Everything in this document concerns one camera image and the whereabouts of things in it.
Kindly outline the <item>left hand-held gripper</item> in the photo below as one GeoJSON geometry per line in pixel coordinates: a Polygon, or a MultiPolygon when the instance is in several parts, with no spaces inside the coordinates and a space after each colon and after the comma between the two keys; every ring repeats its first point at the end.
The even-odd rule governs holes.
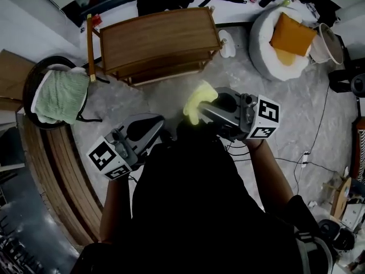
{"type": "Polygon", "coordinates": [[[121,125],[121,132],[113,129],[101,136],[86,153],[98,173],[109,180],[115,180],[132,172],[138,157],[154,143],[163,129],[162,115],[142,113],[131,115],[121,125]],[[131,138],[133,146],[126,138],[131,138]]]}

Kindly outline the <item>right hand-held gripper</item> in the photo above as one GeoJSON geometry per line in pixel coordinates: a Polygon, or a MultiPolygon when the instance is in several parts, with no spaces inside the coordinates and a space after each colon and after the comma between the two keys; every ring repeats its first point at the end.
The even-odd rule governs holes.
{"type": "Polygon", "coordinates": [[[259,95],[239,94],[228,87],[217,87],[213,103],[199,104],[199,111],[222,123],[219,136],[226,140],[267,139],[279,127],[280,105],[259,95]]]}

